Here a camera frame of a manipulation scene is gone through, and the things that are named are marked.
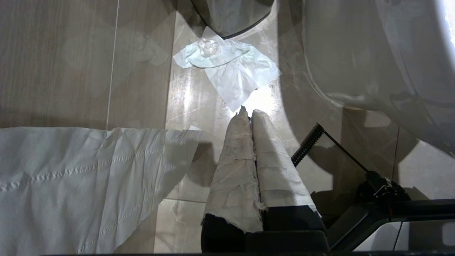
white paper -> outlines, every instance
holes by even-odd
[[[245,107],[229,122],[224,147],[210,186],[205,214],[224,218],[244,232],[263,230],[256,157]]]
[[[183,178],[199,133],[0,129],[0,255],[112,253]]]
[[[174,55],[182,68],[204,68],[220,97],[237,110],[251,92],[281,75],[273,61],[254,46],[234,40],[224,41],[209,27],[202,38]]]
[[[308,205],[317,211],[268,115],[256,109],[251,122],[262,202],[266,207]]]

white tissue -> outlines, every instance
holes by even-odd
[[[0,255],[112,253],[183,178],[199,136],[0,129]]]
[[[281,75],[275,63],[254,46],[224,41],[209,27],[205,28],[200,40],[174,55],[174,60],[182,68],[204,68],[232,111],[238,109],[255,89]]]
[[[266,207],[308,205],[317,211],[268,115],[256,109],[251,122],[262,202]]]
[[[205,214],[224,218],[244,232],[263,230],[250,121],[245,107],[231,119],[213,176]]]

black metal rod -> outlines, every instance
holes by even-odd
[[[335,145],[337,145],[347,156],[349,156],[349,158],[351,158],[351,160],[353,160],[358,166],[360,166],[360,168],[362,168],[365,172],[368,172],[368,169],[363,166],[359,161],[357,161],[357,159],[355,159],[351,154],[349,154],[348,151],[346,151],[341,145],[340,143],[338,143],[334,138],[332,138],[332,136],[330,136],[330,134],[328,132],[326,132],[324,130],[324,134],[327,135],[327,137],[333,141],[335,143]]]

marble tile floor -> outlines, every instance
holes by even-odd
[[[178,1],[173,54],[195,42],[204,27],[191,3]],[[453,198],[455,189],[450,184],[455,180],[455,159],[415,139],[383,113],[338,108],[312,89],[301,31],[302,1],[282,0],[275,1],[270,15],[258,26],[233,38],[253,44],[283,73],[252,93],[244,103],[247,111],[260,109],[270,116],[290,155],[318,122],[367,168],[409,187],[412,197]],[[172,62],[166,128],[193,125],[203,131],[204,138],[189,172],[159,206],[155,253],[200,250],[204,203],[234,114],[204,70],[181,69]],[[298,171],[326,220],[352,205],[355,190],[364,180],[363,171],[324,136]],[[440,181],[443,187],[434,185]]]

